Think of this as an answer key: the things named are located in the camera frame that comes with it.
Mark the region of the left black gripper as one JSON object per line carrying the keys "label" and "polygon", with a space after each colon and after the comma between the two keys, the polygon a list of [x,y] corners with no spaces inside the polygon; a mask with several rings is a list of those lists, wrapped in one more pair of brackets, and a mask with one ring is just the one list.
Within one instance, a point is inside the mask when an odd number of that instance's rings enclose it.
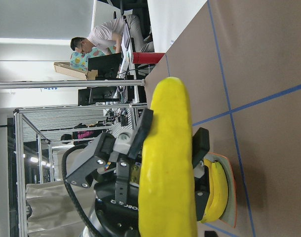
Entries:
{"label": "left black gripper", "polygon": [[[140,152],[152,124],[153,110],[145,108],[138,120],[136,129],[133,132],[133,142],[127,156],[136,159]],[[97,201],[95,212],[100,221],[99,230],[105,231],[106,236],[123,237],[126,231],[136,231],[138,229],[138,190],[139,177],[142,166],[142,159],[138,158],[130,168],[130,181],[127,193],[127,203],[119,204],[115,200],[115,163],[108,162],[97,171],[100,175],[110,174],[110,183],[95,187]],[[200,161],[194,168],[195,180],[195,210],[196,220],[200,221],[204,214],[209,192],[207,168],[203,161]]]}

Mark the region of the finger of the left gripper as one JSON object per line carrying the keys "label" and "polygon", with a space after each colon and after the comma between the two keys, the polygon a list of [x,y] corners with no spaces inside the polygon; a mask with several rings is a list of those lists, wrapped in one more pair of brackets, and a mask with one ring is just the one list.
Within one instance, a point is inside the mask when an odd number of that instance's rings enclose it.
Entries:
{"label": "finger of the left gripper", "polygon": [[194,169],[210,150],[209,131],[200,127],[192,137],[192,168]]}

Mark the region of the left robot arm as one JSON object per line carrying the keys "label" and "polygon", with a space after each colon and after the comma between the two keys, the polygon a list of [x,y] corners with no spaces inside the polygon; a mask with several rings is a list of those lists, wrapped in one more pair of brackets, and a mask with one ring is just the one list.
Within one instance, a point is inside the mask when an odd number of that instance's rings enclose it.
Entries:
{"label": "left robot arm", "polygon": [[209,132],[191,131],[189,113],[178,118],[145,110],[135,130],[116,135],[115,151],[129,140],[129,154],[142,151],[141,171],[121,167],[95,185],[89,229],[103,237],[195,237],[211,196],[204,156]]}

